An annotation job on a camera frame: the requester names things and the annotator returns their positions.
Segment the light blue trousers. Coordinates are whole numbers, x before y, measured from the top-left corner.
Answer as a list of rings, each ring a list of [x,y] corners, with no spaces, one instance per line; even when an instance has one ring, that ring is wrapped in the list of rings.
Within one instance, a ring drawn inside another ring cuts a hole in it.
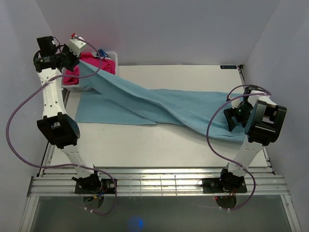
[[[147,89],[86,62],[79,64],[81,94],[75,120],[78,123],[119,125],[173,124],[185,126],[210,138],[241,143],[244,128],[228,130],[219,112],[224,92]]]

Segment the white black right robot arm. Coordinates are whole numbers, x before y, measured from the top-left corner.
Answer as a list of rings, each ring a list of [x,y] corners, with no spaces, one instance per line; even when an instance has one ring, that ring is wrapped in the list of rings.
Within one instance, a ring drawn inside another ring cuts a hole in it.
[[[245,139],[233,161],[221,171],[218,186],[223,192],[236,192],[245,186],[245,169],[264,147],[278,139],[287,112],[286,107],[273,102],[270,94],[258,86],[247,85],[244,95],[240,102],[224,110],[229,131],[240,123]]]

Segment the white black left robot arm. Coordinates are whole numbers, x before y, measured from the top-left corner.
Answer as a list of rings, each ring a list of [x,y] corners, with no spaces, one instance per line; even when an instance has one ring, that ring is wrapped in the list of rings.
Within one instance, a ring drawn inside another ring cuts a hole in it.
[[[38,129],[48,142],[60,149],[75,164],[77,176],[73,180],[83,190],[97,193],[102,180],[94,166],[80,155],[78,124],[67,114],[62,97],[62,70],[72,71],[79,64],[81,52],[87,44],[83,38],[72,35],[67,44],[56,45],[52,36],[37,38],[39,51],[33,63],[43,87],[43,114],[37,121]]]

